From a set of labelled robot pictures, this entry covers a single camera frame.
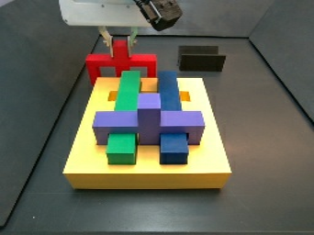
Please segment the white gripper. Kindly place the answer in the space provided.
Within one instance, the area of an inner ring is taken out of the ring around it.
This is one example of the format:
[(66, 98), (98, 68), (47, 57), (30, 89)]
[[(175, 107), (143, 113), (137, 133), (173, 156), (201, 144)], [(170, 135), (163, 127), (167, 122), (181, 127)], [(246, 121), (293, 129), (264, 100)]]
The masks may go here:
[(134, 0), (59, 0), (59, 6), (69, 25), (99, 26), (98, 31), (110, 52), (113, 52), (113, 35), (106, 27), (131, 27), (127, 36), (127, 56), (131, 57), (138, 27), (150, 26)]

